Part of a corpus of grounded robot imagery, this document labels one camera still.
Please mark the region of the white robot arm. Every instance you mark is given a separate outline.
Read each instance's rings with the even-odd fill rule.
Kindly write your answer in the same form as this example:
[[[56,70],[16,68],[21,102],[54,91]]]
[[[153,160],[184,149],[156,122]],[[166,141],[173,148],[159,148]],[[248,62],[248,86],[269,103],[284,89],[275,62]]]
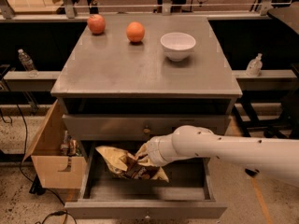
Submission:
[[[186,125],[168,135],[152,137],[135,154],[139,163],[156,167],[212,157],[299,186],[299,141],[293,139],[222,136]]]

